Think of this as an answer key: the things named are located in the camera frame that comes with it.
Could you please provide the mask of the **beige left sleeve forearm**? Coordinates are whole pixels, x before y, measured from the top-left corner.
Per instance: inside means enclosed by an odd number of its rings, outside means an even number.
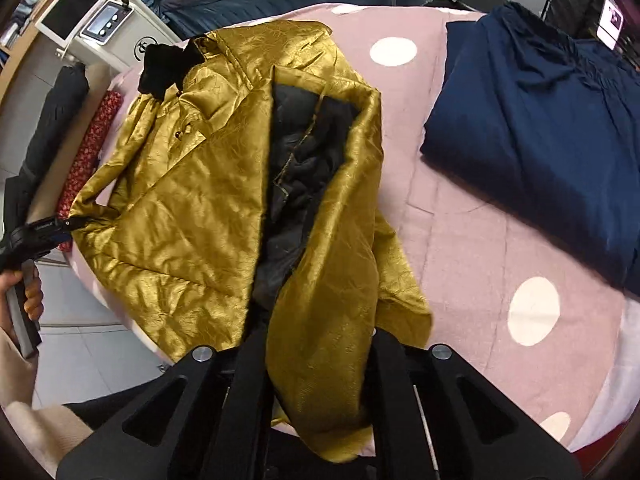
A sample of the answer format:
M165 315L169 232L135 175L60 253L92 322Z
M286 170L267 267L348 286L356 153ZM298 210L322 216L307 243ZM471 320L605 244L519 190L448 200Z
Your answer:
M1 331L1 408L37 463L54 478L62 459L93 434L64 405L33 408L38 356L24 359Z

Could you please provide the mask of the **person's left hand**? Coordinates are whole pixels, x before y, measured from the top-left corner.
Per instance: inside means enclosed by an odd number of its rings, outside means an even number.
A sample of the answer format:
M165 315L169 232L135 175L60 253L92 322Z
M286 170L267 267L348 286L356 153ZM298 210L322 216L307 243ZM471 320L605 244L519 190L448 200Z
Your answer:
M4 270L0 276L0 324L1 329L11 338L14 344L17 344L17 336L11 318L10 308L6 301L6 293L21 281L23 275L21 271ZM25 287L26 301L24 303L24 311L28 317L37 322L43 314L43 292L41 289L41 280L37 268L32 270L32 280Z

